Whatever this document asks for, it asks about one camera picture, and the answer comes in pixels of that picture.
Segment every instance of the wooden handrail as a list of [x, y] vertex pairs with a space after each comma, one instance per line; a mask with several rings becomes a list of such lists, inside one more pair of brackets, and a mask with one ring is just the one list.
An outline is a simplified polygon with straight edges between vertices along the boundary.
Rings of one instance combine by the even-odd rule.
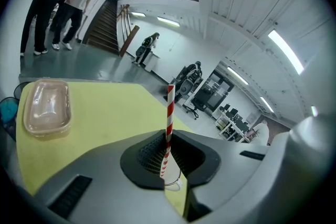
[[136, 33], [139, 31], [140, 27], [135, 25], [132, 29], [132, 31], [130, 32], [129, 36], [127, 37], [126, 41], [124, 42], [124, 45], [122, 46], [119, 55], [121, 57], [124, 56], [125, 52], [127, 51], [131, 41], [133, 40], [133, 38], [135, 37]]

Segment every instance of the fluorescent light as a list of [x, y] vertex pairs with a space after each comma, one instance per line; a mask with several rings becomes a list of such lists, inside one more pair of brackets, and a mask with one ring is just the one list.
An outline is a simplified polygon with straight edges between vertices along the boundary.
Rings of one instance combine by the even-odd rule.
[[248, 83], [240, 75], [238, 75], [231, 67], [228, 67], [227, 69], [231, 71], [233, 74], [235, 74], [243, 83], [248, 85]]
[[315, 106], [311, 107], [311, 113], [313, 114], [314, 117], [316, 117], [319, 114]]
[[146, 17], [146, 15], [144, 15], [143, 13], [140, 13], [140, 12], [131, 12], [131, 13], [132, 13], [133, 15]]
[[284, 39], [282, 37], [280, 37], [280, 35], [275, 30], [273, 30], [271, 33], [269, 33], [268, 36], [284, 52], [284, 54], [287, 56], [287, 58], [290, 60], [290, 62], [292, 63], [292, 65], [296, 69], [296, 72], [298, 74], [301, 74], [303, 72], [303, 66], [300, 63], [298, 57], [296, 57], [295, 53], [292, 51], [292, 49], [284, 41]]
[[173, 22], [172, 20], [164, 19], [164, 18], [161, 18], [161, 17], [158, 17], [158, 20], [160, 20], [162, 22], [165, 22], [165, 23], [169, 23], [169, 24], [175, 25], [175, 26], [180, 26], [179, 23]]
[[263, 100], [263, 102], [266, 104], [266, 106], [268, 107], [268, 109], [272, 112], [272, 113], [274, 113], [274, 111], [273, 111], [273, 109], [269, 106], [269, 104], [266, 102], [266, 100], [264, 99], [264, 97], [260, 97], [262, 100]]

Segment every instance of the black pants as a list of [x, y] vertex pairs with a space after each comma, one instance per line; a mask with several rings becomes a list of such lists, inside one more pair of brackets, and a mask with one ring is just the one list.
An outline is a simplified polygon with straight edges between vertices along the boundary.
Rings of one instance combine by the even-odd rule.
[[[186, 78], [181, 79], [176, 85], [175, 85], [175, 92], [177, 92], [181, 86], [182, 83], [185, 81]], [[180, 93], [175, 95], [175, 103], [177, 103], [181, 99], [182, 95]]]
[[67, 24], [67, 21], [71, 19], [71, 28], [67, 32], [63, 39], [64, 43], [69, 43], [75, 36], [77, 30], [82, 22], [83, 11], [81, 9], [72, 7], [68, 4], [64, 4], [61, 14], [59, 15], [57, 26], [55, 29], [53, 44], [58, 44], [60, 42], [61, 31]]
[[[144, 60], [146, 59], [147, 55], [151, 52], [151, 50], [152, 50], [151, 48], [146, 48], [145, 52], [143, 53], [143, 57], [142, 57], [139, 64], [142, 64], [144, 62]], [[135, 61], [138, 62], [141, 56], [138, 56]]]
[[33, 0], [22, 32], [21, 52], [26, 51], [29, 29], [35, 15], [37, 15], [35, 25], [35, 50], [41, 52], [45, 49], [44, 40], [46, 37], [46, 29], [56, 1], [57, 0]]
[[58, 9], [56, 11], [56, 14], [53, 17], [53, 21], [52, 21], [51, 26], [50, 26], [51, 31], [55, 31], [58, 20], [59, 20], [59, 17], [62, 14], [62, 8], [63, 7], [64, 7], [64, 3], [61, 3], [61, 4], [58, 5]]

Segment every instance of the computer monitor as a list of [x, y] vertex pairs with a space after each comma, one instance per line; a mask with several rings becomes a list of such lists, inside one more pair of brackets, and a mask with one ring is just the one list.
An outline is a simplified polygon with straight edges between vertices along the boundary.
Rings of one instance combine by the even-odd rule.
[[238, 110], [236, 110], [236, 109], [231, 109], [231, 111], [230, 111], [230, 113], [231, 113], [233, 116], [236, 115], [237, 112], [238, 112]]
[[246, 133], [249, 129], [248, 126], [241, 120], [237, 120], [235, 124], [243, 133]]
[[229, 104], [226, 104], [226, 105], [224, 106], [224, 110], [228, 110], [229, 107], [230, 107], [230, 105], [229, 105]]
[[233, 121], [234, 116], [231, 114], [231, 112], [226, 111], [225, 115]]
[[233, 118], [233, 121], [236, 122], [236, 121], [239, 121], [239, 120], [242, 120], [242, 116], [240, 116], [239, 114], [236, 114]]

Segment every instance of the teal object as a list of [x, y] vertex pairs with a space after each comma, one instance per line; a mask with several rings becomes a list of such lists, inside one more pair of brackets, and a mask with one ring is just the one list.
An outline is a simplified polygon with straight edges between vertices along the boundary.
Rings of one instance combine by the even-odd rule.
[[18, 104], [15, 99], [4, 99], [0, 103], [0, 115], [3, 124], [10, 122], [15, 118], [18, 109]]

